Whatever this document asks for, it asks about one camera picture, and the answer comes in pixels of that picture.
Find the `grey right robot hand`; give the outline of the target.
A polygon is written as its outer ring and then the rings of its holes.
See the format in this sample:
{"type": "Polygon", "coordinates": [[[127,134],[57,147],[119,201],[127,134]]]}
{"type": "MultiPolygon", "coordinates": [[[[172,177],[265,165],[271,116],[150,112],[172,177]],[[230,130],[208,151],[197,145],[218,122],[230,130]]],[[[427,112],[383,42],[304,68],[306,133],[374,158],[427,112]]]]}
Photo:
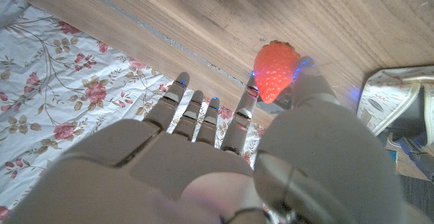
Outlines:
{"type": "Polygon", "coordinates": [[[241,156],[258,91],[250,81],[219,148],[216,100],[197,126],[181,73],[142,120],[123,119],[65,151],[8,223],[428,223],[402,194],[389,154],[337,101],[312,58],[294,74],[291,108],[241,156]]]}

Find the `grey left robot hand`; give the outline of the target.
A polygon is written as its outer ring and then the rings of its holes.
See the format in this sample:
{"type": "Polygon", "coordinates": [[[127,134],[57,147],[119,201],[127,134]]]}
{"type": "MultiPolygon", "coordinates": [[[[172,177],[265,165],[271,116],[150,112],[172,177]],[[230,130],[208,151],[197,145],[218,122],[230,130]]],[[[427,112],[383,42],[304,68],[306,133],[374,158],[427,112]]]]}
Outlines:
{"type": "Polygon", "coordinates": [[[426,132],[405,136],[400,132],[386,130],[381,132],[378,138],[384,146],[399,147],[425,178],[433,182],[433,156],[423,148],[427,143],[426,132]]]}

